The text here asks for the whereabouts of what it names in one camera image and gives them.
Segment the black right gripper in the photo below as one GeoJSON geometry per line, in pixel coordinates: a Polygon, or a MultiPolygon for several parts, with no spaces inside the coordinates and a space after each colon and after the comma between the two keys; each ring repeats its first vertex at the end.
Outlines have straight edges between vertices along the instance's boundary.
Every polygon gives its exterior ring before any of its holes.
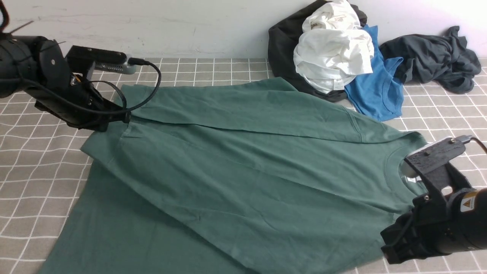
{"type": "Polygon", "coordinates": [[[420,178],[428,192],[381,232],[389,264],[476,250],[476,191],[451,163],[420,178]]]}

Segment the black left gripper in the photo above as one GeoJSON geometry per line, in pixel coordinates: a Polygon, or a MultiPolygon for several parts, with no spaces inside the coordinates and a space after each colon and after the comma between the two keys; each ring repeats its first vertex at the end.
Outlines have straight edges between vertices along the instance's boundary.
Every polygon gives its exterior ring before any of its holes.
{"type": "Polygon", "coordinates": [[[35,108],[52,114],[69,127],[105,132],[109,123],[128,123],[131,118],[125,99],[119,106],[105,99],[92,83],[80,82],[74,76],[60,89],[48,89],[32,80],[25,83],[26,93],[35,99],[35,108]]]}

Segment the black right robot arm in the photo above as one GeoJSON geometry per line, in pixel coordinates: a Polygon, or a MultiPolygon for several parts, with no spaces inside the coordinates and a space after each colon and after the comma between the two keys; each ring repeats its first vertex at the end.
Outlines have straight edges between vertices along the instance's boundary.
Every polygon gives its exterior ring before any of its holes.
{"type": "Polygon", "coordinates": [[[451,163],[418,173],[427,192],[381,232],[390,264],[486,249],[486,190],[476,190],[451,163]]]}

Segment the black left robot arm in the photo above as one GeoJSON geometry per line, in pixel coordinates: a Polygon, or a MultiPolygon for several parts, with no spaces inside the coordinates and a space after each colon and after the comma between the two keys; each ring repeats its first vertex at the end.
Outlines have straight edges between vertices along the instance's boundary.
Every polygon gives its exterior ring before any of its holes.
{"type": "Polygon", "coordinates": [[[94,70],[134,72],[127,54],[72,46],[42,36],[1,36],[1,98],[24,91],[35,108],[76,129],[104,132],[109,123],[128,123],[131,113],[105,99],[94,87],[94,70]]]}

